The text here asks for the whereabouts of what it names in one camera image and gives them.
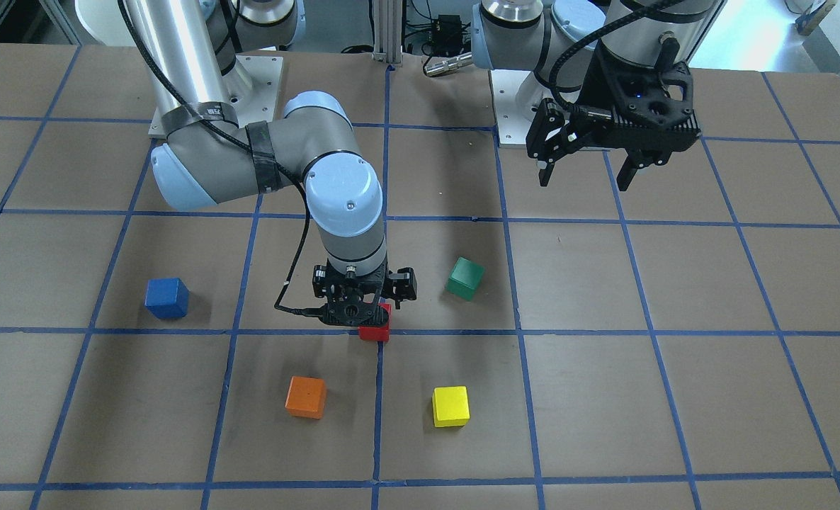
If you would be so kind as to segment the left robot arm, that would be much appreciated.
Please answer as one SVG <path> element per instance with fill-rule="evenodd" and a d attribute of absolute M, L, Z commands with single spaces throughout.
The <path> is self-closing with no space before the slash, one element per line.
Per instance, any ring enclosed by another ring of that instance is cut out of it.
<path fill-rule="evenodd" d="M 476 67 L 530 72 L 527 155 L 546 186 L 582 149 L 623 149 L 615 177 L 665 165 L 702 135 L 688 63 L 719 1 L 484 1 L 471 22 Z"/>

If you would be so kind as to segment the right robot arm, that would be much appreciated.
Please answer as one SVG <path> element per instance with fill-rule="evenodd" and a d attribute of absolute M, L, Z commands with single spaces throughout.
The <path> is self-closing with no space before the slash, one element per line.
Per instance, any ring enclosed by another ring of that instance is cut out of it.
<path fill-rule="evenodd" d="M 197 1 L 119 1 L 117 9 L 162 94 L 165 143 L 152 152 L 164 200 L 189 212 L 260 193 L 296 188 L 302 235 L 317 227 L 327 261 L 311 275 L 313 309 L 274 307 L 338 327 L 383 327 L 389 312 L 415 300 L 410 267 L 387 265 L 384 193 L 359 154 L 351 120 L 335 97 L 304 91 L 281 119 L 242 125 L 220 75 Z"/>

